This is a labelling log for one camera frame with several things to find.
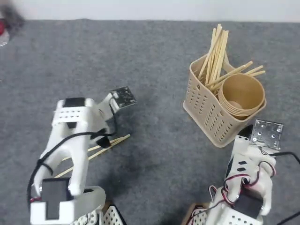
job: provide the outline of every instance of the metal bracket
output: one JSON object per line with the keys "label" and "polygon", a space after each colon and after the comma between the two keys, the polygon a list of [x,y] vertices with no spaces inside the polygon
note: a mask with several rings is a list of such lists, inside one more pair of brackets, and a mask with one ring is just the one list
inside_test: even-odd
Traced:
{"label": "metal bracket", "polygon": [[280,150],[282,129],[283,124],[281,123],[255,120],[250,143],[261,147]]}
{"label": "metal bracket", "polygon": [[131,93],[129,87],[122,87],[116,90],[112,90],[111,94],[120,109],[130,105],[134,105],[136,103],[136,99]]}

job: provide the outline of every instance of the red object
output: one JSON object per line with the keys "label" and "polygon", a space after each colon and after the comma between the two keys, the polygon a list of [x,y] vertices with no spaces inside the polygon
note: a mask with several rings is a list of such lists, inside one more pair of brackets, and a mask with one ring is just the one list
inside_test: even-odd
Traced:
{"label": "red object", "polygon": [[5,31],[5,25],[3,21],[0,21],[0,35],[2,35]]}

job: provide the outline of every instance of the gray carpet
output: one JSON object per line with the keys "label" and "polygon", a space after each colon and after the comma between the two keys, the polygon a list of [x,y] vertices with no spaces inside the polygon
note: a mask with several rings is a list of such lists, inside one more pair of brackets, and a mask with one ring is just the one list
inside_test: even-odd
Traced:
{"label": "gray carpet", "polygon": [[[234,66],[252,59],[268,104],[259,117],[285,124],[282,150],[300,155],[300,24],[224,22]],[[138,103],[119,114],[126,142],[91,161],[128,225],[179,225],[220,186],[233,144],[217,149],[182,109],[190,62],[205,54],[211,22],[35,21],[0,48],[0,224],[29,224],[25,189],[51,131],[56,102],[101,101],[128,85]],[[265,224],[300,210],[299,165],[278,158]],[[300,218],[289,224],[300,224]]]}

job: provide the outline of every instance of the black cable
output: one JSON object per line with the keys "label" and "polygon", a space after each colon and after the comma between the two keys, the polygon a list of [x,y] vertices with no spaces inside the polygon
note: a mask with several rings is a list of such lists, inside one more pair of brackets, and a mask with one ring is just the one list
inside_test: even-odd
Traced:
{"label": "black cable", "polygon": [[276,152],[276,153],[273,153],[273,154],[269,154],[269,156],[288,156],[288,155],[294,156],[295,159],[300,164],[299,157],[294,152],[292,152],[292,151]]}
{"label": "black cable", "polygon": [[[269,154],[269,156],[294,156],[294,158],[298,161],[298,163],[300,164],[300,159],[299,157],[292,151],[284,151],[284,152],[276,152],[273,154]],[[300,216],[300,211],[296,212],[295,214],[291,215],[290,217],[285,218],[284,220],[282,220],[281,222],[279,222],[277,225],[282,225],[285,224],[286,222],[296,218],[297,216]]]}
{"label": "black cable", "polygon": [[27,191],[26,191],[26,193],[27,193],[27,204],[28,204],[28,210],[29,211],[30,211],[30,199],[31,199],[31,185],[33,184],[34,178],[35,178],[38,170],[40,169],[40,167],[49,158],[49,156],[51,156],[54,153],[55,150],[57,150],[63,143],[65,143],[66,141],[70,140],[73,137],[84,136],[84,135],[94,135],[95,137],[98,137],[98,136],[108,137],[108,136],[113,136],[117,133],[117,131],[118,131],[117,119],[116,119],[115,113],[114,113],[113,108],[112,108],[110,103],[109,103],[109,106],[111,108],[112,115],[113,115],[113,121],[114,121],[114,126],[115,126],[114,127],[114,132],[112,132],[110,134],[106,134],[106,133],[102,133],[102,132],[81,132],[81,133],[69,135],[68,137],[64,138],[61,142],[59,142],[57,145],[55,145],[50,151],[48,151],[42,158],[40,158],[37,161],[36,167],[34,168],[32,174],[30,176],[30,179],[29,179],[29,182],[28,182],[28,185],[27,185]]}
{"label": "black cable", "polygon": [[41,164],[44,167],[46,167],[49,170],[49,173],[51,174],[51,176],[53,175],[53,169],[48,164],[41,162],[40,159],[37,161],[37,164]]}
{"label": "black cable", "polygon": [[294,215],[291,215],[290,217],[282,220],[280,223],[278,223],[277,225],[282,225],[282,224],[285,224],[286,222],[296,218],[297,216],[300,216],[300,211],[299,212],[296,212]]}

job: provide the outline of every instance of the utensil holder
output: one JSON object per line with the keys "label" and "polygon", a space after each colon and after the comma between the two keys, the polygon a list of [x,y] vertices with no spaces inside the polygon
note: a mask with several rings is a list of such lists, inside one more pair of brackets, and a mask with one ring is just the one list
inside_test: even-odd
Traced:
{"label": "utensil holder", "polygon": [[[219,103],[214,94],[203,85],[196,74],[199,74],[206,55],[192,62],[189,66],[186,98],[183,108],[201,128],[210,141],[218,148],[228,145],[235,136],[246,126],[247,122],[258,114],[267,104],[266,99],[262,106],[244,120],[238,120],[229,114]],[[223,69],[230,72],[234,69],[227,59]]]}

